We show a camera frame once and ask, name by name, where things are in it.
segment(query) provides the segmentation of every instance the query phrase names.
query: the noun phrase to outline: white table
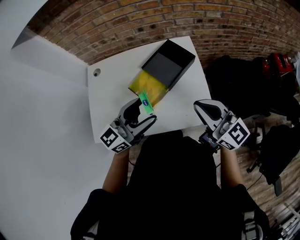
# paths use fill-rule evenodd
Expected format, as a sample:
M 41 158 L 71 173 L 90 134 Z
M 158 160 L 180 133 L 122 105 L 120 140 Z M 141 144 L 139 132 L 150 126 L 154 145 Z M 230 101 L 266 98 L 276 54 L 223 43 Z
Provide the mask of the white table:
M 193 103 L 210 99 L 204 72 L 190 37 L 177 37 L 173 42 L 196 56 L 187 72 L 156 105 L 157 121 L 145 135 L 163 133 L 201 125 Z M 103 128 L 117 117 L 121 107 L 137 98 L 128 87 L 140 73 L 141 66 L 165 42 L 155 42 L 122 52 L 88 67 L 90 116 L 96 143 L 100 143 Z M 95 77 L 94 70 L 101 73 Z

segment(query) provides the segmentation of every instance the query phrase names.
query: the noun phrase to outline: person's hand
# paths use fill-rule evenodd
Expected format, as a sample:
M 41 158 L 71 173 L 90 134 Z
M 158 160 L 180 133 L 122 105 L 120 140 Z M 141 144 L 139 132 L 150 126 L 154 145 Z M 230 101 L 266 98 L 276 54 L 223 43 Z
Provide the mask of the person's hand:
M 235 151 L 221 148 L 221 186 L 223 188 L 234 188 L 243 184 L 243 177 Z
M 129 155 L 129 148 L 125 149 L 124 151 L 122 152 L 119 152 L 119 153 L 116 153 L 115 156 L 117 158 L 124 158 L 126 157 L 127 155 Z

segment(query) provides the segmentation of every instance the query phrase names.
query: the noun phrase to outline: white backdrop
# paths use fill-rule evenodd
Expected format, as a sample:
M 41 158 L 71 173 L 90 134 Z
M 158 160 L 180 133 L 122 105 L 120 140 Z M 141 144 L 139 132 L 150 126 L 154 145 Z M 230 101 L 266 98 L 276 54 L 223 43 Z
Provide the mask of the white backdrop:
M 7 240 L 70 239 L 113 157 L 93 141 L 86 65 L 43 39 L 11 51 L 45 2 L 0 2 L 0 231 Z

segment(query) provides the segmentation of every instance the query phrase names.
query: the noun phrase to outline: black box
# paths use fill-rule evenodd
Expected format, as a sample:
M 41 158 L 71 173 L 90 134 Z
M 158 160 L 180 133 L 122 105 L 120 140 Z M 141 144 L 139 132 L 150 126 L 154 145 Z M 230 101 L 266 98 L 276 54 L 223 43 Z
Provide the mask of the black box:
M 195 55 L 168 39 L 142 69 L 171 90 L 194 61 Z

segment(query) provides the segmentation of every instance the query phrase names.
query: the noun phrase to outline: wooden floor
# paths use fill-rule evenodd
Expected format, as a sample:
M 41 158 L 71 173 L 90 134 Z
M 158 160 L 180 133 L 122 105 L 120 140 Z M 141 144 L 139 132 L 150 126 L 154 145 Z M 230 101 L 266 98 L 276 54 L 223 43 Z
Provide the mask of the wooden floor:
M 255 121 L 253 119 L 247 119 L 244 122 L 250 132 L 254 131 L 255 122 L 263 122 L 265 124 L 266 132 L 269 131 L 270 127 L 280 124 L 291 126 L 290 122 L 285 120 L 285 117 L 276 114 L 272 114 L 268 118 L 258 118 Z M 182 131 L 184 136 L 190 136 L 191 138 L 198 140 L 199 136 L 205 131 L 205 126 L 187 128 Z M 132 163 L 136 161 L 144 140 L 145 138 L 137 146 L 131 148 L 129 159 Z M 258 167 L 250 174 L 246 171 L 246 169 L 253 164 L 258 155 L 259 151 L 252 151 L 246 147 L 241 147 L 237 150 L 238 162 L 247 188 L 261 176 Z M 220 163 L 219 152 L 214 155 L 214 159 L 216 165 Z M 129 164 L 128 180 L 130 180 L 133 168 L 134 167 Z M 280 177 L 283 192 L 279 197 L 275 196 L 273 185 L 268 185 L 264 176 L 262 176 L 248 191 L 255 202 L 268 215 L 270 225 L 274 224 L 275 219 L 277 219 L 278 222 L 281 222 L 290 214 L 290 211 L 283 203 L 288 203 L 294 208 L 300 206 L 300 153 L 298 153 L 293 161 L 281 173 Z M 220 186 L 220 167 L 217 168 L 217 183 Z

